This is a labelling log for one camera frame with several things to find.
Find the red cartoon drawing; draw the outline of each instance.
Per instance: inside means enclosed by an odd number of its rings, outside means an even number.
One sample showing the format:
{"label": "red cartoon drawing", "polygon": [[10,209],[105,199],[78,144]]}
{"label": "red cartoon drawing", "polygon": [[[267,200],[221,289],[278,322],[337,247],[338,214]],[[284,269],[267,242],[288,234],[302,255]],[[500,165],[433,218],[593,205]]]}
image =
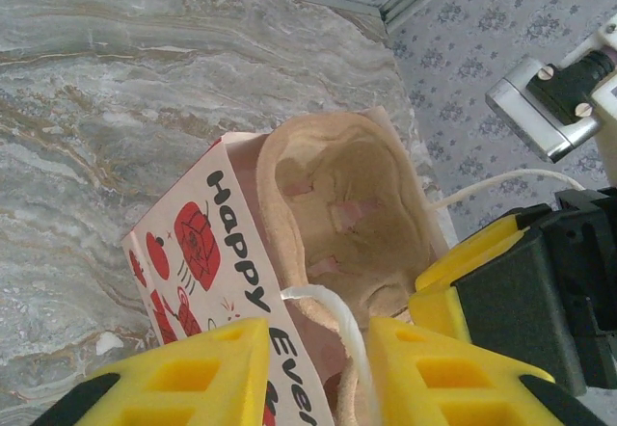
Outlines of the red cartoon drawing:
{"label": "red cartoon drawing", "polygon": [[229,312],[231,315],[228,316],[228,322],[231,320],[231,318],[235,317],[235,318],[240,318],[240,314],[239,313],[233,313],[235,311],[235,304],[232,302],[231,304],[228,302],[227,298],[223,298],[223,301],[221,302],[221,306],[223,306],[223,308]]}
{"label": "red cartoon drawing", "polygon": [[189,308],[189,298],[183,288],[177,288],[177,297],[180,298],[180,309],[177,311],[177,319],[182,325],[187,336],[201,333],[200,324]]}
{"label": "red cartoon drawing", "polygon": [[150,298],[152,299],[152,304],[154,305],[154,318],[156,319],[158,328],[161,331],[163,344],[177,341],[177,336],[175,335],[174,329],[170,325],[170,321],[165,313],[165,308],[169,310],[169,306],[167,305],[165,298],[161,301],[161,298],[156,290],[152,291]]}
{"label": "red cartoon drawing", "polygon": [[128,250],[128,258],[131,262],[131,267],[133,268],[133,273],[139,283],[141,283],[144,287],[146,287],[146,277],[144,277],[144,269],[142,268],[142,264],[139,263],[137,257],[135,257],[135,253],[133,250]]}
{"label": "red cartoon drawing", "polygon": [[262,423],[263,423],[263,426],[276,426],[277,425],[277,420],[274,414],[268,408],[268,404],[266,404],[265,408],[263,409]]}
{"label": "red cartoon drawing", "polygon": [[279,401],[279,396],[274,389],[272,383],[268,382],[266,390],[266,403],[263,408],[263,419],[261,420],[262,426],[276,426],[277,419],[274,410],[274,404]]}
{"label": "red cartoon drawing", "polygon": [[150,232],[146,234],[146,248],[148,248],[152,265],[161,279],[166,280],[170,277],[170,263],[167,260],[165,250],[163,250],[164,244],[163,238],[160,236],[155,238]]}
{"label": "red cartoon drawing", "polygon": [[221,265],[221,252],[207,215],[194,202],[187,202],[175,218],[174,232],[191,274],[207,291]]}

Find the white cable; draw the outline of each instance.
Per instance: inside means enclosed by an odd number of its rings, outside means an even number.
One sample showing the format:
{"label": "white cable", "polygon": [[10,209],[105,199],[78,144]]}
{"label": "white cable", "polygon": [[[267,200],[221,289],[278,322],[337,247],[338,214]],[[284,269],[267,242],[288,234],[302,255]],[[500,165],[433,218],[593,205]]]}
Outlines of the white cable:
{"label": "white cable", "polygon": [[340,296],[334,291],[320,284],[308,284],[306,286],[291,286],[281,291],[281,297],[286,299],[312,298],[319,301],[329,310],[338,322],[338,334],[340,339],[349,352],[356,368],[358,369],[358,380],[363,391],[368,397],[368,409],[372,418],[371,424],[380,426],[382,417],[377,400],[377,391],[373,384],[373,377],[370,372],[370,364],[364,347],[364,339],[358,322],[351,313],[349,307],[344,303]]}
{"label": "white cable", "polygon": [[470,185],[463,190],[459,190],[458,192],[450,195],[449,197],[445,197],[443,200],[429,203],[428,208],[435,210],[449,206],[450,204],[454,204],[455,202],[467,198],[469,195],[473,195],[480,190],[492,187],[493,185],[498,185],[499,183],[504,182],[505,180],[509,180],[510,178],[521,177],[523,175],[542,175],[544,177],[556,178],[557,180],[567,183],[568,185],[572,185],[572,187],[577,190],[585,189],[585,187],[583,187],[576,180],[568,177],[563,173],[556,173],[554,171],[547,171],[545,169],[518,169],[516,171],[510,171],[509,173],[503,173],[501,175],[496,175],[495,177],[482,180],[481,182],[474,183],[473,185]]}

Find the paper bag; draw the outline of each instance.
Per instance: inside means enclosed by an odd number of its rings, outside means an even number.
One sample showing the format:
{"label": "paper bag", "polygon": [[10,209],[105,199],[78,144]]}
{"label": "paper bag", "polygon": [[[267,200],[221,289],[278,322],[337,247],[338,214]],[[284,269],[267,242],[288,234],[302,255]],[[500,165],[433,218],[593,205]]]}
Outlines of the paper bag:
{"label": "paper bag", "polygon": [[[266,317],[271,356],[263,424],[334,425],[247,204],[256,202],[249,194],[264,139],[247,133],[223,136],[122,245],[161,344],[237,319]],[[310,336],[311,331],[323,329],[306,330],[311,339],[323,339]],[[323,340],[313,354],[326,361],[320,364],[324,378],[344,362],[337,337],[330,337],[332,344]]]}

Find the gray marble countertop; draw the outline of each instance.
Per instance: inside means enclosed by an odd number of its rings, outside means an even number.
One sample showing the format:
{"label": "gray marble countertop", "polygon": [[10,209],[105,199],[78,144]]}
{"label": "gray marble countertop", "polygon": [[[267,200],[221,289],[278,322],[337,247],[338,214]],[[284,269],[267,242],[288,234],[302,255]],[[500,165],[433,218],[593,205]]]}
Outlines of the gray marble countertop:
{"label": "gray marble countertop", "polygon": [[383,104],[437,195],[375,26],[292,0],[0,0],[0,425],[155,345],[120,240],[222,133]]}

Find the gift bag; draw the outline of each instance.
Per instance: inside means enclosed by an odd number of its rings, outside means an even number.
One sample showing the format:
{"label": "gift bag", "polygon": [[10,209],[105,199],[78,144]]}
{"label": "gift bag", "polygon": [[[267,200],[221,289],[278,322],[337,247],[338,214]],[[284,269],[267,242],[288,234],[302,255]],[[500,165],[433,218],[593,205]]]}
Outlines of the gift bag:
{"label": "gift bag", "polygon": [[[383,108],[359,118],[368,118],[370,125],[376,122],[404,152]],[[282,269],[288,257],[281,254],[272,217],[262,215],[269,200],[264,201],[260,190],[259,202],[255,178],[268,138],[240,132],[224,135],[122,245],[161,344],[237,319],[266,317],[271,359],[263,424],[334,425],[333,412],[350,409],[337,402],[341,372],[348,362],[335,325],[324,325],[306,312],[306,306],[281,299],[281,289],[288,285]],[[268,164],[267,155],[260,164]],[[413,198],[421,200],[423,193],[409,167]],[[432,238],[420,261],[424,264],[443,251],[443,239],[421,203],[417,210],[423,238]]]}

